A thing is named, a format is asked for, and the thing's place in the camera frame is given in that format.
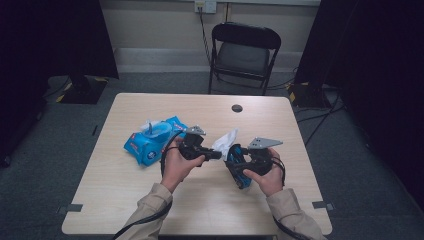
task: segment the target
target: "wall outlet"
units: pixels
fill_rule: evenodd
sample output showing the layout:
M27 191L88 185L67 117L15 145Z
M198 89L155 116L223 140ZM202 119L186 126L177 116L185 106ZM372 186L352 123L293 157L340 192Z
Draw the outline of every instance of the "wall outlet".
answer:
M207 1L205 2L206 13L216 13L216 2Z
M194 12L199 12L199 8L202 9L202 12L206 12L205 1L195 1L194 2Z
M202 9L202 13L216 13L216 1L195 1L194 12L199 12Z

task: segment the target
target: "metal bracket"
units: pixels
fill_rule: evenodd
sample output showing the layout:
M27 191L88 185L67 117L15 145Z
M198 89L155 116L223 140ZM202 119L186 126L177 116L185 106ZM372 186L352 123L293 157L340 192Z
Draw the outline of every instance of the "metal bracket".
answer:
M66 214L67 212L81 212L82 204L69 204L65 207L59 207L56 213Z
M281 144L283 144L283 141L256 137L249 144L248 148L249 149L264 149L264 148L273 147L273 146L277 146Z
M336 207L334 206L333 203L325 203L324 201L312 202L312 206L314 206L314 209L326 208L327 211L332 211L332 210L336 209Z
M196 125L196 126L190 127L190 128L186 128L184 130L184 132L187 133L187 134L206 135L206 132L203 131L203 129L201 129L199 127L199 125Z

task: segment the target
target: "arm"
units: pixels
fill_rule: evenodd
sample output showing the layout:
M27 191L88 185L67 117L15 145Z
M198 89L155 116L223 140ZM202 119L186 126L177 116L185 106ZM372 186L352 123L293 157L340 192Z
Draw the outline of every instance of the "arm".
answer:
M153 214L164 209L172 201L172 193L177 188L178 184L184 180L190 171L203 163L205 157L200 156L193 160L186 160L178 151L177 145L181 138L176 138L170 145L166 156L166 167L163 173L161 183L153 184L149 194L138 201L137 210L128 219L125 226L136 222L140 219L152 216ZM158 239L162 222L166 214L154 221L137 224L129 228L119 238L123 239Z
M273 157L280 159L279 154L274 149L269 148L269 151ZM267 197L266 200L272 215L282 225L309 239L326 239L322 235L321 229L315 220L300 209L293 189L288 188L283 190L283 184L281 182L282 171L275 164L263 176L250 170L244 170L243 173L258 183L262 192ZM280 233L284 237L279 239L290 239L282 231Z

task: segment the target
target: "hand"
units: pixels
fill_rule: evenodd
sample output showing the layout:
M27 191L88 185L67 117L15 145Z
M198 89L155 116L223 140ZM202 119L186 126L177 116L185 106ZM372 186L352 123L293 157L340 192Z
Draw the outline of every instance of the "hand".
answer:
M169 150L164 153L166 154L165 171L161 184L168 188L171 193L175 191L178 184L188 176L193 168L200 166L205 161L204 155L193 160L185 159L178 150L181 141L182 138L175 138L169 146Z
M272 157L280 159L280 155L273 148L268 148L268 151ZM243 170L243 174L257 182L262 192L267 197L283 190L283 183L281 181L283 172L275 164L273 164L271 170L263 176L248 169Z

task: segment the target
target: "wooden table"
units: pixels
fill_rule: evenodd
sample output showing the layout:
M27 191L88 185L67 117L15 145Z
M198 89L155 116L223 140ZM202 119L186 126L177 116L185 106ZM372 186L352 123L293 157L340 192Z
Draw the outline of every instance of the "wooden table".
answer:
M231 107L239 104L240 113ZM153 183L160 182L160 163L139 166L124 148L125 142L147 119L178 116L188 126L206 131L204 147L234 128L235 143L247 146L254 137L282 140L275 146L287 169L286 186L295 190L300 207L320 225L332 231L311 163L290 103L283 97L121 93L109 115L88 162L72 204L80 212L68 212L65 234L105 235L119 231ZM195 168L174 192L174 203L161 235L275 235L265 196L252 181L240 190L223 161L205 162Z

